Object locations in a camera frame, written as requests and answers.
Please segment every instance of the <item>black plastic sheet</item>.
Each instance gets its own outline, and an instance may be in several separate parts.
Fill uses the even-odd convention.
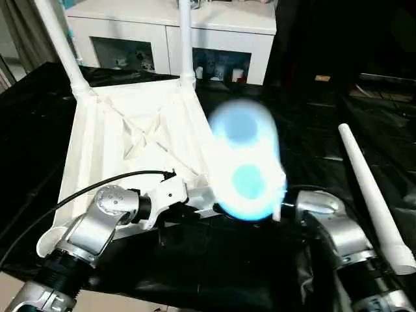
[[[92,86],[172,78],[92,68],[83,73]],[[234,98],[268,107],[279,130],[289,191],[320,188],[337,195],[376,243],[352,169],[343,161],[337,126],[348,122],[406,244],[416,252],[415,107],[330,92],[305,98],[280,88],[218,82],[198,83],[196,93],[207,116]],[[43,65],[0,95],[0,254],[56,203],[75,104],[57,64]],[[50,225],[46,218],[20,242],[6,272],[22,280],[36,274],[42,260],[35,244]],[[113,242],[86,288],[204,311],[334,311],[332,271],[325,259],[313,256],[320,254],[311,243],[292,224],[219,216]],[[414,277],[405,282],[414,293]]]

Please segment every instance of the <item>glass cabinet door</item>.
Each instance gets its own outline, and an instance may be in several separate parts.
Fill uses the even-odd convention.
[[[91,37],[102,68],[155,72],[150,42]]]
[[[246,83],[251,53],[193,48],[197,79]]]

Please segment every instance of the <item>small label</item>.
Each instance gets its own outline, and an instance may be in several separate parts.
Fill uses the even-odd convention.
[[[316,81],[325,81],[326,83],[329,82],[331,79],[331,76],[321,76],[321,75],[317,75],[315,77]]]

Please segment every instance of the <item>black cylinder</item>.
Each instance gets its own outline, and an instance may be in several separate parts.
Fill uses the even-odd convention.
[[[75,299],[92,273],[92,267],[65,252],[54,250],[34,281]]]
[[[393,271],[379,257],[353,263],[337,273],[353,303],[400,289]]]

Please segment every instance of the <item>white frame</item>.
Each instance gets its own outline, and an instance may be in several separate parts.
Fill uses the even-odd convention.
[[[166,26],[166,34],[169,59],[171,60],[170,73],[179,75],[182,70],[181,63],[177,61],[181,54],[180,28]],[[191,29],[191,34],[192,47],[251,53],[247,83],[263,84],[274,36],[195,28]]]
[[[166,27],[109,19],[68,17],[77,48],[87,66],[101,67],[91,37],[149,42],[156,73],[170,74]]]

